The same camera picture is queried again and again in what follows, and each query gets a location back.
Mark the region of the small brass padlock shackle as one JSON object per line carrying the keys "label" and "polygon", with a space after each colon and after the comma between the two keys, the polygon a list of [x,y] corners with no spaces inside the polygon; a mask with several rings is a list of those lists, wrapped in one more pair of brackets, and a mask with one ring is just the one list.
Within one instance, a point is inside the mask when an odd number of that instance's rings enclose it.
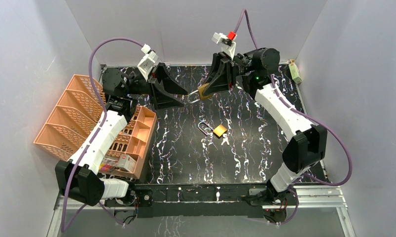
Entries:
{"label": "small brass padlock shackle", "polygon": [[209,86],[209,83],[205,83],[199,86],[195,91],[187,95],[186,100],[189,104],[196,103],[198,101],[207,100],[213,97],[213,94],[204,95],[204,91]]}

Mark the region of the large brass padlock shackle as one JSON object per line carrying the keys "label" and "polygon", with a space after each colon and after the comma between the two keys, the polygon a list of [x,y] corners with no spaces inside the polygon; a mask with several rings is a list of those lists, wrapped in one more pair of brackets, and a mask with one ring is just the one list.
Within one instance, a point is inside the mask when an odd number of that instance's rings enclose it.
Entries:
{"label": "large brass padlock shackle", "polygon": [[214,134],[216,137],[220,138],[222,137],[226,132],[227,128],[224,127],[222,124],[218,125],[215,128],[212,128],[210,125],[208,125],[206,122],[199,122],[198,123],[198,129],[205,135],[208,136],[208,131],[211,131],[212,134]]}

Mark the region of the silver keys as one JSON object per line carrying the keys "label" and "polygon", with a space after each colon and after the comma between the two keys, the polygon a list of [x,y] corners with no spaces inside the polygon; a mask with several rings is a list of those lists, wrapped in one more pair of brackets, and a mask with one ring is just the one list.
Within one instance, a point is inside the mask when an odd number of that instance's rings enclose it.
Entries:
{"label": "silver keys", "polygon": [[230,143],[229,143],[229,138],[228,138],[227,136],[223,136],[221,145],[222,145],[222,146],[223,146],[223,145],[227,145],[227,146],[230,145]]}

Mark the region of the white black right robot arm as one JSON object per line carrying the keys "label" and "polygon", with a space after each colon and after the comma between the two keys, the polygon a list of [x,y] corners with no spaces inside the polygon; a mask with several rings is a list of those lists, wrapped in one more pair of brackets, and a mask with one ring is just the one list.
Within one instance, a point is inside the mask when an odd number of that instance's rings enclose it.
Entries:
{"label": "white black right robot arm", "polygon": [[289,187],[303,173],[325,156],[327,129],[299,114],[288,99],[275,87],[273,76],[279,72],[280,53],[274,48],[259,48],[229,56],[213,54],[203,96],[231,89],[237,78],[243,90],[268,111],[288,140],[282,153],[282,164],[267,181],[266,189],[247,200],[264,199],[280,204],[289,194]]}

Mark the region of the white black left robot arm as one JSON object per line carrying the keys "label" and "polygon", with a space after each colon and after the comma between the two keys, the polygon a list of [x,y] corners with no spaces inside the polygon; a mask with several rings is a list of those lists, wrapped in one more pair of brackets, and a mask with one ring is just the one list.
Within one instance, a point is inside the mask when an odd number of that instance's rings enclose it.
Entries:
{"label": "white black left robot arm", "polygon": [[139,68],[130,76],[117,68],[107,68],[102,74],[105,110],[80,148],[67,161],[55,166],[60,194],[83,204],[94,206],[102,199],[117,198],[131,205],[136,192],[120,179],[97,176],[100,164],[118,134],[135,114],[137,99],[131,95],[147,95],[154,109],[183,107],[176,95],[188,92],[170,76],[165,63],[158,63],[142,75]]}

